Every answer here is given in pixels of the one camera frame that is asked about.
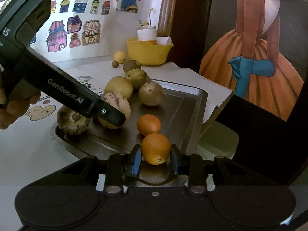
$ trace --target pepino melon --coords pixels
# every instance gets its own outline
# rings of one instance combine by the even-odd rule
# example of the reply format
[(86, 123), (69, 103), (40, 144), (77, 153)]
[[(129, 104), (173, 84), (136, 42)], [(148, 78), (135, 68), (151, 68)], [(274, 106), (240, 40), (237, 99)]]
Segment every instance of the pepino melon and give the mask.
[[(107, 102), (108, 104), (110, 104), (114, 108), (120, 110), (123, 114), (125, 114), (125, 117), (126, 117), (126, 121), (124, 122), (124, 124), (125, 124), (127, 122), (127, 120), (129, 119), (129, 117), (131, 116), (131, 107), (128, 103), (128, 100), (120, 93), (102, 94), (101, 98), (105, 102)], [(102, 124), (106, 128), (117, 129), (117, 128), (122, 127), (122, 126), (116, 127), (116, 126), (110, 124), (109, 122), (99, 118), (99, 117), (98, 117), (98, 121), (100, 122), (100, 124)]]

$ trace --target screw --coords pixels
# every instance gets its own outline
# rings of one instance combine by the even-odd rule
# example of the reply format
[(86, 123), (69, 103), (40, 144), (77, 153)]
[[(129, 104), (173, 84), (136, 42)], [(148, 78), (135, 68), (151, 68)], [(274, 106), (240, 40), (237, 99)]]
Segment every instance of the screw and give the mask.
[(205, 188), (203, 186), (191, 186), (190, 191), (195, 194), (201, 194), (205, 191)]
[(106, 188), (106, 192), (109, 194), (117, 194), (121, 191), (121, 188), (119, 186), (108, 186)]

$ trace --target black device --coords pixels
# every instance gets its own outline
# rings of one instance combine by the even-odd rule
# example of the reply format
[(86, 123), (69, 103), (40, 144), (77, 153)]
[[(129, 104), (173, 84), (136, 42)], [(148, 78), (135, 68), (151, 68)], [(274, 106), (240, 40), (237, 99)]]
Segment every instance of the black device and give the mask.
[[(171, 147), (174, 174), (187, 175), (187, 186), (128, 187), (123, 176), (138, 174), (141, 147), (109, 160), (85, 157), (19, 191), (15, 209), (24, 227), (41, 230), (291, 230), (295, 196), (279, 185), (226, 158), (203, 160)], [(106, 174), (104, 191), (97, 191)], [(213, 174), (214, 191), (206, 179)]]
[(122, 112), (30, 47), (31, 39), (50, 17), (50, 1), (12, 0), (0, 14), (1, 76), (8, 101), (42, 91), (87, 118), (98, 116), (122, 125)]

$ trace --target white cup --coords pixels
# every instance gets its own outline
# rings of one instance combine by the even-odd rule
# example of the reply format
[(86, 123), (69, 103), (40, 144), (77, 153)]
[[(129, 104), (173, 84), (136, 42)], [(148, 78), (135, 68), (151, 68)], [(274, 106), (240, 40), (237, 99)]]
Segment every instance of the white cup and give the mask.
[(144, 26), (137, 30), (138, 41), (156, 41), (157, 30), (155, 26)]

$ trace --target round fruit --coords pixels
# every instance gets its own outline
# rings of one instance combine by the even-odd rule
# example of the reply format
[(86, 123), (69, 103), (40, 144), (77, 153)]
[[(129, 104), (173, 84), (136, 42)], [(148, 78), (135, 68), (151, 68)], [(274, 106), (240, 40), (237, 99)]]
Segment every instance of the round fruit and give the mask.
[(137, 129), (144, 136), (158, 133), (161, 130), (161, 121), (154, 115), (143, 115), (137, 121)]
[[(106, 94), (102, 94), (101, 98), (105, 102), (107, 102), (108, 104), (110, 104), (111, 106), (113, 106), (117, 110), (120, 110), (123, 114), (125, 114), (126, 121), (123, 123), (123, 125), (124, 125), (131, 116), (131, 107), (129, 106), (129, 103), (125, 99), (125, 97), (123, 95), (121, 95), (120, 93), (106, 93)], [(102, 124), (106, 128), (117, 129), (117, 128), (121, 128), (123, 126), (122, 125), (122, 126), (116, 127), (116, 126), (112, 125), (111, 123), (109, 123), (109, 122), (107, 122), (107, 121), (105, 121), (105, 120), (103, 120), (99, 117), (98, 117), (98, 121), (100, 122), (100, 124)]]
[(139, 100), (147, 106), (156, 106), (165, 98), (164, 90), (156, 82), (147, 82), (139, 89)]
[(114, 68), (117, 68), (119, 66), (119, 62), (114, 60), (111, 64)]
[(166, 162), (170, 151), (171, 146), (168, 139), (161, 134), (149, 134), (141, 143), (142, 156), (152, 165), (159, 165)]
[(57, 112), (58, 127), (68, 135), (79, 135), (87, 130), (91, 118), (85, 118), (66, 106)]
[(124, 51), (118, 50), (117, 52), (114, 53), (113, 59), (115, 61), (118, 61), (118, 63), (122, 64), (126, 61), (127, 55)]
[(125, 73), (127, 73), (131, 69), (140, 69), (140, 68), (141, 64), (136, 60), (129, 60), (123, 64), (123, 70)]
[(104, 92), (120, 93), (128, 100), (133, 93), (133, 85), (125, 77), (116, 76), (107, 83)]
[(125, 78), (132, 83), (134, 89), (140, 89), (142, 85), (150, 81), (143, 69), (131, 69), (127, 71)]

